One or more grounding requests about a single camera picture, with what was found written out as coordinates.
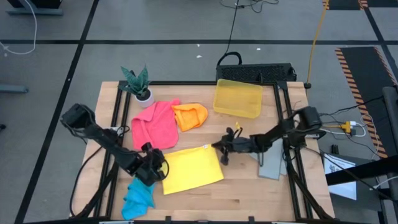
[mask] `yellow cloth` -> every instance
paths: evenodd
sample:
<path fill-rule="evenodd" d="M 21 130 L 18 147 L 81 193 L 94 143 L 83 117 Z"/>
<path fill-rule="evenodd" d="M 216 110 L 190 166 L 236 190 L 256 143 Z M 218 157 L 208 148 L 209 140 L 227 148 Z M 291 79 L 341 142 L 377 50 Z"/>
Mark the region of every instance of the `yellow cloth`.
<path fill-rule="evenodd" d="M 175 113 L 175 120 L 181 131 L 197 128 L 201 126 L 207 118 L 207 109 L 199 103 L 172 105 L 172 109 Z"/>
<path fill-rule="evenodd" d="M 164 157 L 170 169 L 163 180 L 165 195 L 224 179 L 216 149 L 211 145 L 165 154 Z M 162 170 L 167 173 L 167 166 L 162 166 Z"/>

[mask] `blue cloth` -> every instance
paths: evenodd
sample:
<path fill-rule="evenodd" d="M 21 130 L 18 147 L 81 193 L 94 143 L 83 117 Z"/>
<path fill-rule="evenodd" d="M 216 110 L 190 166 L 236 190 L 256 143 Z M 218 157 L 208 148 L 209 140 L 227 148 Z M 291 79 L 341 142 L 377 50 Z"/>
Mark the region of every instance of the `blue cloth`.
<path fill-rule="evenodd" d="M 126 203 L 124 203 L 122 209 L 122 216 L 125 220 L 145 215 L 148 206 L 155 207 L 154 199 L 152 198 L 155 184 L 148 187 L 138 178 L 134 178 L 127 189 L 127 195 L 123 198 Z"/>

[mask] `potted plant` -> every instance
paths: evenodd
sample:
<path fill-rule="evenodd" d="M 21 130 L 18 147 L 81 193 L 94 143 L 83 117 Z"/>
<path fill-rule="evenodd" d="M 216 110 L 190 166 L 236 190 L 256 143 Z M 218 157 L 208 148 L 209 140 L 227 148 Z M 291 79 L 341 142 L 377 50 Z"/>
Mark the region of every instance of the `potted plant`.
<path fill-rule="evenodd" d="M 138 104 L 143 108 L 152 105 L 155 102 L 155 98 L 148 88 L 147 67 L 145 66 L 138 76 L 136 76 L 132 70 L 129 71 L 124 67 L 121 67 L 121 69 L 123 75 L 126 77 L 127 85 L 119 85 L 119 89 L 134 94 Z"/>

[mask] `orange cloth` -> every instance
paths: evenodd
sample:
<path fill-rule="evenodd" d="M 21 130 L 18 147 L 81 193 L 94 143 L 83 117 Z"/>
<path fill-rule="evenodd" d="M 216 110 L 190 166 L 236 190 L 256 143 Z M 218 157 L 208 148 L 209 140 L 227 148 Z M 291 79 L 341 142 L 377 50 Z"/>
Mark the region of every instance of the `orange cloth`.
<path fill-rule="evenodd" d="M 199 103 L 172 105 L 172 109 L 175 113 L 175 120 L 181 131 L 197 128 L 201 126 L 207 118 L 207 109 Z"/>

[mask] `yellow cable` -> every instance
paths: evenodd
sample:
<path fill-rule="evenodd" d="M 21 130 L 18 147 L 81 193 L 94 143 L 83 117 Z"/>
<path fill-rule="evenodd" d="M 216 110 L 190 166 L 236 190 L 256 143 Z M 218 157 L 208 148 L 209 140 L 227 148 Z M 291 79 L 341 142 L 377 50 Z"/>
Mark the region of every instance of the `yellow cable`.
<path fill-rule="evenodd" d="M 315 48 L 315 43 L 317 42 L 318 35 L 319 35 L 319 31 L 320 31 L 320 29 L 321 29 L 321 25 L 322 25 L 323 19 L 325 18 L 326 9 L 327 9 L 328 5 L 329 5 L 329 0 L 326 0 L 325 6 L 323 7 L 323 12 L 322 12 L 322 15 L 321 15 L 321 19 L 319 20 L 319 23 L 318 23 L 317 32 L 315 33 L 315 38 L 313 39 L 313 42 L 312 42 L 311 54 L 310 54 L 310 61 L 309 61 L 309 63 L 308 63 L 307 83 L 310 82 L 310 77 L 311 77 L 311 66 L 312 66 L 312 54 L 313 54 L 313 50 L 314 50 L 314 48 Z"/>

